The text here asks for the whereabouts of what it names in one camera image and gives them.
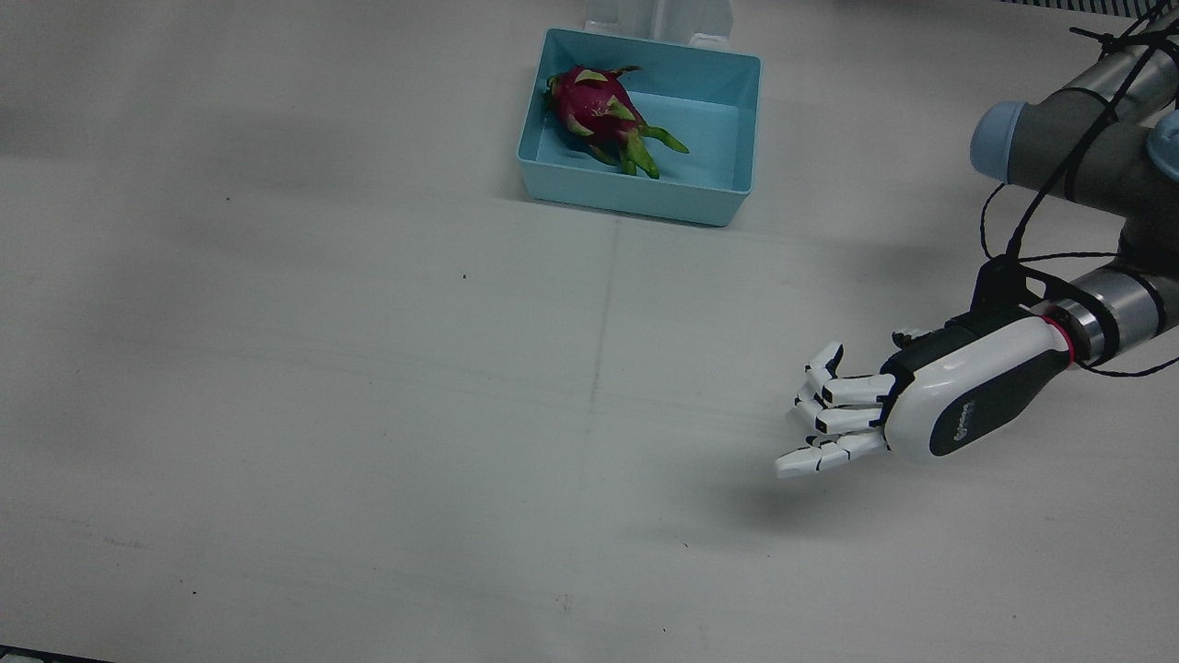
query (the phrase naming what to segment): dragon fruit scale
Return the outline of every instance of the dragon fruit scale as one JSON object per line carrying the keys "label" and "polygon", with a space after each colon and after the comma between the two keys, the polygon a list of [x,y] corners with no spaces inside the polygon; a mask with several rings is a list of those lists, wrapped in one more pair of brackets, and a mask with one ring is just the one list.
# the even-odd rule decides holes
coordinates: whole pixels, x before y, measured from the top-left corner
{"label": "dragon fruit scale", "polygon": [[626,175],[637,175],[637,169],[641,169],[658,179],[659,166],[643,138],[654,138],[685,155],[687,147],[667,130],[647,124],[618,81],[624,73],[638,68],[595,70],[578,65],[549,77],[545,101],[566,129],[586,142],[594,158],[620,165]]}

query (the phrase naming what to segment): white table surface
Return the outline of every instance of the white table surface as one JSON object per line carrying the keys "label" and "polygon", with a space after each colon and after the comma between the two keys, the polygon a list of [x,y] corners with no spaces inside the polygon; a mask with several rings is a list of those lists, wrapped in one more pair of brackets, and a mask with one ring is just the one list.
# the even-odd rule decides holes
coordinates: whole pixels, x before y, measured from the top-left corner
{"label": "white table surface", "polygon": [[[935,466],[772,473],[811,354],[870,372],[968,306],[979,117],[1095,58],[1068,26],[1126,22],[738,0],[756,188],[713,229],[525,193],[544,31],[582,9],[0,2],[0,642],[1168,659],[1179,369],[1069,372]],[[1049,202],[1027,245],[1119,227]]]}

